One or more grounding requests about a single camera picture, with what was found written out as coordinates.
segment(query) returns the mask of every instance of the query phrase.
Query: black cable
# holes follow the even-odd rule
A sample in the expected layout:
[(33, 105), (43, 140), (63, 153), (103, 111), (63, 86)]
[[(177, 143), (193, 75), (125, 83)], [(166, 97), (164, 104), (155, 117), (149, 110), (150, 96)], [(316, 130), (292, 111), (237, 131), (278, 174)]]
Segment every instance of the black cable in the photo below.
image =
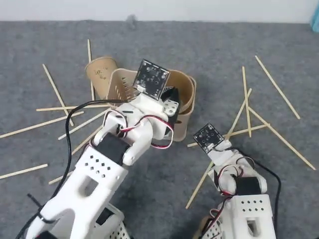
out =
[[(70, 119), (72, 117), (72, 115), (77, 112), (78, 110), (86, 107), (86, 106), (90, 106), (90, 105), (98, 105), (98, 104), (107, 104), (107, 103), (112, 103), (112, 104), (121, 104), (121, 103), (125, 103), (128, 101), (123, 101), (123, 100), (96, 100), (96, 101), (89, 101), (86, 102), (84, 104), (79, 105), (78, 107), (72, 109), (68, 115), (68, 117), (65, 120), (65, 131), (66, 131), (66, 141), (67, 141), (67, 145), (68, 145), (68, 163), (67, 166), (65, 168), (64, 174), (62, 176), (61, 181), (59, 182), (58, 186), (56, 187), (56, 189), (54, 190), (52, 196), (50, 199), (54, 198), (58, 192), (60, 191), (66, 177), (67, 174), (69, 173), (70, 167), (71, 167), (71, 160), (72, 160), (72, 149), (71, 149), (71, 138), (70, 138), (70, 132), (69, 132), (69, 124), (70, 124)], [(22, 227), (22, 229), (20, 230), (20, 232), (18, 233), (18, 235), (15, 237), (15, 239), (20, 239), (24, 232), (29, 228), (29, 226), (31, 225), (31, 223), (33, 222), (33, 220), (38, 217), (40, 215), (40, 211), (41, 209), (44, 207), (44, 205), (39, 208), (38, 212), (35, 213)]]
[[(238, 152), (240, 152), (242, 155), (246, 156), (246, 157), (250, 157), (249, 155), (243, 153), (241, 150), (237, 149)], [(280, 177), (274, 173), (273, 171), (271, 171), (269, 168), (267, 168), (266, 166), (264, 166), (263, 164), (261, 164), (259, 161), (257, 161), (256, 159), (253, 159), (254, 162), (261, 167), (262, 169), (264, 169), (265, 171), (267, 171), (268, 173), (270, 173), (271, 175), (273, 175), (277, 181), (278, 181), (278, 188), (277, 188), (277, 193), (276, 193), (276, 198), (275, 198), (275, 209), (274, 209), (274, 229), (275, 229), (275, 234), (276, 236), (278, 236), (278, 205), (279, 205), (279, 196), (280, 196), (280, 191), (281, 191), (281, 180)]]

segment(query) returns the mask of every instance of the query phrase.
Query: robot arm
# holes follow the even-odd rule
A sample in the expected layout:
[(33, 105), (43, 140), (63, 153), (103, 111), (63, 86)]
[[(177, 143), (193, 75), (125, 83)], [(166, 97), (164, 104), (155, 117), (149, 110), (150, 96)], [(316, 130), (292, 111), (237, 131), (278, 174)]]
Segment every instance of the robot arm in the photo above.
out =
[[(103, 128), (86, 146), (58, 194), (33, 220), (27, 239), (41, 238), (42, 233), (59, 239), (110, 239), (121, 233), (121, 238), (129, 239), (123, 213), (109, 201), (128, 174), (129, 166), (150, 146), (165, 149), (171, 145), (170, 124), (174, 124), (171, 120), (177, 118), (179, 111), (179, 100), (160, 99), (168, 71), (145, 60), (141, 67), (135, 82), (142, 93), (116, 110), (108, 109)], [(152, 139), (161, 140), (169, 131), (168, 145), (152, 143)], [(96, 187), (86, 195), (84, 190), (92, 181)]]
[(233, 148), (210, 124), (194, 138), (214, 163), (209, 177), (226, 196), (218, 209), (211, 210), (200, 238), (275, 239), (270, 199), (265, 194), (267, 183), (255, 171), (254, 160)]

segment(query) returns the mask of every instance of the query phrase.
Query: floor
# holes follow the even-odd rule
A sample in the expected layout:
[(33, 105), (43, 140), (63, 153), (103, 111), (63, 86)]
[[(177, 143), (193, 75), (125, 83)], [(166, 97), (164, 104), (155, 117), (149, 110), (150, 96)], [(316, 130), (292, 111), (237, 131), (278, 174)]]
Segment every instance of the floor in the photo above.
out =
[[(192, 135), (207, 122), (221, 133), (231, 127), (243, 102), (241, 66), (252, 88), (250, 106), (319, 168), (319, 34), (303, 24), (181, 22), (0, 22), (0, 133), (64, 116), (36, 112), (59, 102), (41, 66), (45, 63), (67, 105), (90, 100), (84, 74), (87, 38), (93, 58), (113, 56), (120, 67), (137, 69), (142, 58), (178, 69), (197, 80), (196, 105), (187, 137), (168, 150), (150, 149), (129, 171), (112, 199), (125, 214), (136, 239), (191, 238), (200, 219), (222, 198), (206, 180), (190, 209), (185, 205), (209, 164), (198, 147), (187, 148)], [(298, 120), (281, 98), (254, 55), (257, 54), (301, 116)], [(99, 113), (87, 109), (78, 125)], [(252, 125), (261, 123), (252, 117)], [(72, 135), (75, 147), (101, 120)], [(243, 114), (235, 130), (247, 127)], [(55, 186), (48, 181), (66, 166), (64, 123), (58, 122), (0, 139), (0, 174), (43, 163), (49, 167), (0, 180), (0, 238), (14, 238), (36, 206)], [(282, 179), (279, 239), (313, 239), (319, 235), (319, 175), (291, 152), (271, 131), (252, 138), (242, 134), (232, 143), (253, 155)], [(276, 181), (268, 180), (273, 200)]]

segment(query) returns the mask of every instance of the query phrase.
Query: wooden stick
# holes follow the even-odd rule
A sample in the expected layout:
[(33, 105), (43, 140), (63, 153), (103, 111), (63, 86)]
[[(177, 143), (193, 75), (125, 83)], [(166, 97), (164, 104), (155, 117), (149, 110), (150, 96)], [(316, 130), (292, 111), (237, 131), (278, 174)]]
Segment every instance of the wooden stick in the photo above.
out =
[(294, 152), (299, 158), (301, 158), (310, 168), (316, 170), (316, 168), (303, 157), (287, 140), (284, 139), (270, 124), (268, 124), (259, 114), (257, 114), (252, 108), (249, 107), (249, 111), (253, 113), (262, 123), (267, 124), (267, 127), (285, 144)]
[(188, 201), (188, 203), (187, 203), (187, 205), (186, 205), (186, 209), (189, 208), (190, 204), (191, 204), (192, 201), (194, 200), (194, 198), (195, 198), (195, 196), (196, 196), (198, 190), (200, 189), (200, 187), (201, 187), (201, 185), (203, 184), (203, 182), (204, 182), (204, 180), (205, 180), (205, 178), (206, 178), (206, 176), (207, 176), (209, 170), (211, 169), (211, 167), (212, 167), (213, 165), (214, 165), (214, 163), (213, 163), (213, 161), (211, 161), (210, 164), (209, 164), (209, 166), (207, 167), (206, 171), (204, 172), (203, 176), (201, 177), (201, 179), (200, 179), (198, 185), (196, 186), (196, 188), (195, 188), (193, 194), (191, 195), (191, 197), (190, 197), (190, 199), (189, 199), (189, 201)]
[[(251, 131), (257, 130), (257, 129), (260, 129), (260, 128), (264, 128), (264, 127), (267, 127), (267, 125), (262, 124), (262, 125), (259, 125), (259, 126), (252, 127)], [(247, 133), (247, 132), (248, 132), (248, 129), (242, 129), (242, 130), (239, 130), (239, 131), (231, 133), (230, 136), (238, 135), (238, 134), (241, 134), (241, 133)], [(190, 144), (187, 145), (188, 148), (189, 147), (194, 147), (194, 146), (197, 146), (196, 142), (195, 143), (190, 143)]]
[[(74, 133), (75, 131), (79, 130), (80, 128), (82, 128), (82, 127), (86, 126), (87, 124), (91, 123), (92, 121), (96, 120), (97, 118), (103, 116), (106, 111), (103, 111), (103, 112), (99, 113), (98, 115), (96, 115), (96, 116), (90, 118), (89, 120), (85, 121), (84, 123), (80, 124), (79, 126), (75, 127), (74, 129), (70, 130), (69, 133), (72, 134), (72, 133)], [(66, 134), (60, 136), (60, 137), (58, 138), (58, 140), (61, 140), (61, 139), (65, 138), (65, 137), (66, 137)]]
[(31, 172), (31, 171), (34, 171), (34, 170), (38, 170), (40, 168), (45, 168), (47, 166), (48, 166), (47, 164), (42, 164), (42, 165), (39, 165), (39, 166), (36, 166), (36, 167), (33, 167), (33, 168), (27, 168), (27, 169), (24, 169), (24, 170), (21, 170), (21, 171), (17, 171), (17, 172), (14, 172), (14, 173), (8, 173), (8, 174), (0, 176), (0, 179), (8, 178), (8, 177), (15, 176), (15, 175), (22, 174), (22, 173)]
[[(51, 85), (52, 85), (52, 87), (53, 87), (53, 89), (54, 89), (54, 91), (55, 91), (56, 96), (58, 97), (58, 99), (59, 99), (59, 101), (60, 101), (60, 104), (61, 104), (63, 107), (65, 107), (65, 104), (64, 104), (64, 102), (63, 102), (63, 100), (62, 100), (62, 98), (61, 98), (61, 96), (60, 96), (60, 93), (59, 93), (57, 87), (55, 86), (55, 83), (54, 83), (54, 81), (53, 81), (53, 79), (52, 79), (52, 77), (51, 77), (51, 75), (50, 75), (48, 69), (46, 68), (46, 66), (45, 66), (44, 64), (42, 64), (42, 66), (43, 66), (43, 68), (44, 68), (44, 71), (45, 71), (47, 77), (49, 78), (49, 81), (50, 81), (50, 83), (51, 83)], [(69, 112), (68, 112), (67, 110), (64, 110), (64, 112), (65, 112), (65, 114), (66, 114), (67, 116), (69, 115)], [(72, 120), (70, 120), (70, 124), (71, 124), (71, 126), (74, 126), (74, 122), (73, 122)]]
[[(261, 129), (261, 128), (265, 128), (265, 127), (267, 127), (267, 125), (262, 124), (262, 125), (259, 125), (259, 126), (252, 127), (251, 131), (257, 130), (257, 129)], [(247, 132), (248, 132), (248, 129), (242, 129), (242, 130), (239, 130), (239, 131), (231, 133), (230, 136), (238, 135), (238, 134), (241, 134), (241, 133), (247, 133)]]
[(290, 109), (292, 110), (292, 112), (295, 114), (295, 116), (297, 117), (297, 119), (300, 120), (300, 116), (297, 113), (297, 111), (295, 110), (295, 108), (292, 106), (292, 104), (290, 103), (290, 101), (287, 99), (287, 97), (285, 96), (285, 94), (282, 92), (282, 90), (279, 88), (279, 86), (276, 84), (275, 80), (272, 78), (272, 76), (270, 75), (270, 73), (267, 71), (266, 67), (264, 66), (264, 64), (261, 62), (261, 60), (258, 58), (258, 56), (255, 56), (257, 62), (259, 63), (259, 65), (261, 66), (261, 68), (264, 70), (264, 72), (266, 73), (266, 75), (268, 76), (269, 80), (273, 83), (273, 85), (275, 86), (275, 88), (277, 89), (277, 91), (279, 92), (279, 94), (284, 98), (284, 100), (286, 101), (287, 105), (290, 107)]
[[(39, 108), (36, 111), (60, 111), (60, 110), (72, 110), (77, 106), (65, 106), (65, 107), (53, 107), (53, 108)], [(103, 105), (91, 105), (86, 106), (84, 108), (103, 108), (103, 107), (112, 107), (110, 104), (103, 104)]]
[[(67, 177), (69, 177), (72, 173), (73, 173), (73, 171), (69, 172), (69, 173), (67, 174)], [(61, 180), (62, 180), (62, 177), (63, 177), (63, 176), (51, 180), (51, 181), (49, 182), (49, 185), (61, 181)]]
[(72, 155), (79, 151), (79, 149), (82, 148), (94, 135), (96, 135), (101, 128), (102, 126), (98, 127), (93, 133), (90, 134), (90, 136), (88, 136), (82, 143), (80, 143), (79, 146), (77, 146), (73, 150)]
[(245, 67), (242, 67), (242, 72), (243, 72), (243, 83), (244, 83), (244, 94), (245, 94), (245, 106), (246, 106), (246, 115), (247, 115), (248, 135), (251, 138), (251, 126), (250, 126), (250, 116), (249, 116), (249, 109), (248, 109), (248, 97), (247, 97)]
[[(92, 54), (91, 54), (91, 44), (90, 44), (90, 40), (88, 39), (88, 56), (89, 56), (89, 63), (92, 62)], [(95, 94), (94, 94), (94, 87), (92, 84), (92, 81), (90, 81), (91, 83), (91, 95), (92, 95), (92, 100), (95, 100)]]
[[(78, 113), (74, 113), (72, 115), (72, 117), (81, 115), (83, 113), (84, 113), (83, 111), (78, 112)], [(31, 130), (31, 129), (34, 129), (34, 128), (38, 128), (38, 127), (45, 126), (45, 125), (48, 125), (48, 124), (51, 124), (51, 123), (55, 123), (55, 122), (58, 122), (58, 121), (61, 121), (61, 120), (65, 120), (66, 118), (67, 118), (67, 116), (63, 116), (63, 117), (60, 117), (60, 118), (57, 118), (57, 119), (54, 119), (54, 120), (46, 121), (46, 122), (43, 122), (43, 123), (38, 123), (38, 124), (35, 124), (35, 125), (32, 125), (32, 126), (29, 126), (27, 128), (23, 128), (23, 129), (19, 129), (19, 130), (10, 132), (10, 133), (2, 134), (2, 135), (0, 135), (0, 138), (8, 137), (8, 136), (11, 136), (11, 135), (14, 135), (14, 134), (17, 134), (17, 133), (22, 133), (22, 132), (25, 132), (25, 131), (28, 131), (28, 130)]]
[[(248, 91), (248, 94), (247, 94), (247, 98), (249, 98), (251, 92), (252, 92), (252, 89), (250, 88), (249, 91)], [(235, 118), (235, 120), (234, 120), (233, 125), (231, 126), (230, 130), (229, 130), (228, 133), (226, 134), (225, 139), (229, 139), (229, 138), (230, 138), (230, 135), (231, 135), (231, 133), (233, 132), (233, 130), (234, 130), (234, 128), (235, 128), (235, 126), (236, 126), (236, 124), (237, 124), (237, 122), (238, 122), (238, 119), (239, 119), (241, 113), (242, 113), (243, 110), (244, 110), (244, 107), (245, 107), (245, 100), (244, 100), (244, 102), (242, 103), (242, 105), (241, 105), (241, 107), (240, 107), (240, 109), (239, 109), (239, 112), (238, 112), (237, 115), (236, 115), (236, 118)]]

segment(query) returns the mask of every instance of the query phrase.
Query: wire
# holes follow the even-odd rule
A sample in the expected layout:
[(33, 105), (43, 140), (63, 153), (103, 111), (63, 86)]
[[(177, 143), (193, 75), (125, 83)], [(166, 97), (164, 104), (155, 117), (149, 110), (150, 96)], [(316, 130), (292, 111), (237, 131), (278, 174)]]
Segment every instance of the wire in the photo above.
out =
[(267, 168), (266, 166), (264, 166), (263, 164), (261, 164), (259, 161), (257, 161), (256, 159), (253, 159), (252, 157), (248, 156), (247, 154), (243, 153), (241, 150), (237, 149), (242, 155), (244, 155), (245, 157), (249, 157), (251, 158), (259, 167), (261, 167), (262, 169), (264, 169), (265, 171), (267, 171), (268, 173), (270, 173), (271, 175), (273, 175), (277, 181), (278, 181), (278, 188), (277, 188), (277, 193), (276, 193), (276, 198), (275, 198), (275, 209), (274, 209), (274, 229), (275, 229), (275, 233), (278, 236), (278, 205), (279, 205), (279, 196), (280, 196), (280, 191), (281, 191), (281, 180), (280, 177), (274, 173), (273, 171), (271, 171), (269, 168)]
[(248, 157), (248, 156), (243, 156), (243, 157), (238, 158), (238, 159), (236, 160), (236, 164), (238, 164), (238, 161), (239, 161), (240, 159), (243, 159), (243, 158), (249, 159), (249, 160), (252, 162), (252, 164), (253, 164), (252, 168), (255, 169), (255, 167), (256, 167), (255, 161), (254, 161), (251, 157)]
[(232, 198), (232, 196), (231, 196), (231, 197), (227, 197), (227, 198), (225, 198), (225, 199), (223, 200), (222, 205), (221, 205), (221, 207), (220, 207), (220, 209), (219, 209), (217, 215), (216, 215), (215, 217), (213, 217), (212, 222), (207, 225), (206, 229), (203, 229), (201, 236), (205, 235), (205, 233), (208, 232), (209, 228), (212, 227), (212, 226), (219, 220), (220, 215), (221, 215), (221, 213), (222, 213), (223, 210), (224, 210), (226, 201), (227, 201), (227, 200), (230, 200), (231, 198)]
[[(54, 190), (52, 196), (50, 199), (54, 198), (58, 192), (60, 191), (65, 179), (67, 178), (67, 174), (70, 170), (70, 167), (71, 167), (71, 160), (72, 160), (72, 149), (71, 149), (71, 138), (70, 138), (70, 132), (69, 132), (69, 123), (70, 123), (70, 119), (72, 117), (72, 115), (77, 112), (78, 110), (86, 107), (86, 106), (89, 106), (89, 105), (97, 105), (97, 104), (105, 104), (105, 103), (117, 103), (117, 104), (120, 104), (120, 103), (125, 103), (127, 101), (123, 101), (123, 100), (96, 100), (96, 101), (89, 101), (89, 102), (86, 102), (82, 105), (79, 105), (78, 107), (72, 109), (68, 115), (68, 117), (66, 118), (66, 121), (65, 121), (65, 131), (66, 131), (66, 141), (67, 141), (67, 145), (68, 145), (68, 163), (67, 163), (67, 166), (66, 166), (66, 169), (64, 171), (64, 174), (63, 174), (63, 177), (61, 179), (61, 181), (59, 182), (58, 186), (56, 187), (56, 189)], [(22, 227), (22, 229), (20, 230), (20, 232), (18, 233), (18, 235), (15, 237), (15, 239), (20, 239), (23, 235), (24, 235), (24, 232), (29, 228), (29, 226), (31, 225), (31, 223), (33, 222), (33, 220), (38, 217), (40, 215), (40, 211), (41, 209), (44, 207), (44, 205), (39, 208), (38, 212), (35, 213), (25, 224), (24, 226)]]
[(166, 125), (166, 127), (169, 128), (169, 130), (171, 131), (171, 139), (170, 139), (170, 142), (168, 145), (158, 145), (158, 144), (154, 144), (154, 143), (151, 143), (151, 146), (154, 147), (154, 148), (158, 148), (158, 149), (167, 149), (171, 146), (171, 144), (173, 143), (173, 138), (174, 138), (174, 130), (173, 128), (170, 126), (170, 124), (166, 121), (164, 121), (162, 118), (158, 117), (158, 116), (154, 116), (154, 115), (145, 115), (143, 117), (141, 117), (139, 119), (139, 121), (134, 125), (134, 126), (131, 126), (131, 127), (127, 127), (127, 128), (123, 128), (121, 129), (122, 132), (129, 132), (133, 129), (135, 129), (136, 127), (138, 127), (142, 120), (144, 119), (147, 119), (147, 118), (154, 118), (154, 119), (157, 119), (159, 120), (160, 122), (164, 123)]

